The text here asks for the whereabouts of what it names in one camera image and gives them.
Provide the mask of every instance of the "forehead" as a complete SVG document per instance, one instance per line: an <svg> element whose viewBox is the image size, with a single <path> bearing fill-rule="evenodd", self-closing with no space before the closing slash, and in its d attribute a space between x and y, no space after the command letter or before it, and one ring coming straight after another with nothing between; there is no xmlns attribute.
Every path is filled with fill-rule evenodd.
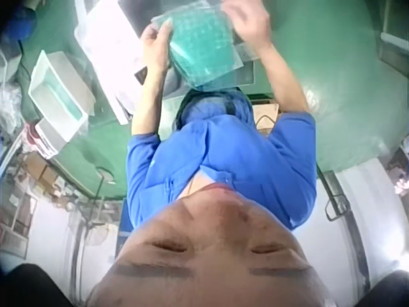
<svg viewBox="0 0 409 307"><path fill-rule="evenodd" d="M176 276L127 269L116 264L93 291L90 306L308 306L317 294L309 270L266 276L238 268L215 278L195 268Z"/></svg>

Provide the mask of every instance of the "table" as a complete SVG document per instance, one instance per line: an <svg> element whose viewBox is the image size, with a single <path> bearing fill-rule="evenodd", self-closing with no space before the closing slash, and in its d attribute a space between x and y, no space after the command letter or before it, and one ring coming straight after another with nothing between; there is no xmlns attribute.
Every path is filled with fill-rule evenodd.
<svg viewBox="0 0 409 307"><path fill-rule="evenodd" d="M134 74L144 66L139 41L143 29L153 17L191 2L193 0L75 0L79 20L75 37L92 62L120 124L129 123L129 114L133 114L142 95L142 86ZM174 117L182 98L190 90L188 84L178 83L175 78L173 71L168 73L164 93L164 105L167 105L164 111L168 112L163 116L165 121ZM232 80L237 82L226 84L226 87L239 86L250 96L271 95L271 87L259 61L245 63ZM170 124L165 122L162 126L169 128Z"/></svg>

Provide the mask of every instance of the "white container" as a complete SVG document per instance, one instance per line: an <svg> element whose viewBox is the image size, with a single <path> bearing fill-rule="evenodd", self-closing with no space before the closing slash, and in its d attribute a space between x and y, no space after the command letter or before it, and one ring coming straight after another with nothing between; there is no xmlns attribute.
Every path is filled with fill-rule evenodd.
<svg viewBox="0 0 409 307"><path fill-rule="evenodd" d="M40 53L28 93L66 142L88 121L95 104L94 95L62 51Z"/></svg>

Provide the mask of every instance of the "floor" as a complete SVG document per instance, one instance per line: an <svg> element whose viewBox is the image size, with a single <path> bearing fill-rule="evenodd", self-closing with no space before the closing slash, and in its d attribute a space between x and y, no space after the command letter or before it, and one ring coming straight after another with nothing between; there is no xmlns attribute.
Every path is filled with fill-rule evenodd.
<svg viewBox="0 0 409 307"><path fill-rule="evenodd" d="M316 119L320 168L341 171L394 148L408 132L408 80L378 59L378 2L275 0L268 9L274 42L300 79ZM28 71L42 49L85 60L73 37L73 1L47 1L37 14L38 26L23 43L22 62ZM19 81L27 88L24 70ZM130 127L117 123L97 82L92 89L97 103L88 132L65 146L54 163L88 194L97 189L95 167L103 166L116 184L104 185L102 195L122 197ZM166 104L175 106L177 101ZM27 95L22 108L26 119L38 117Z"/></svg>

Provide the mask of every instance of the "plastic bag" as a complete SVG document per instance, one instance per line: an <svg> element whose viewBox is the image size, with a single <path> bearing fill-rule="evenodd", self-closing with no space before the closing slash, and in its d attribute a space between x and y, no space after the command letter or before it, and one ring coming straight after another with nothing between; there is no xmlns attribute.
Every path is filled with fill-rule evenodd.
<svg viewBox="0 0 409 307"><path fill-rule="evenodd" d="M8 134L13 134L22 124L21 99L21 87L18 83L5 83L0 86L0 126Z"/></svg>
<svg viewBox="0 0 409 307"><path fill-rule="evenodd" d="M222 11L202 1L152 19L159 27L171 19L171 59L187 82L198 88L243 66L233 45L233 32Z"/></svg>

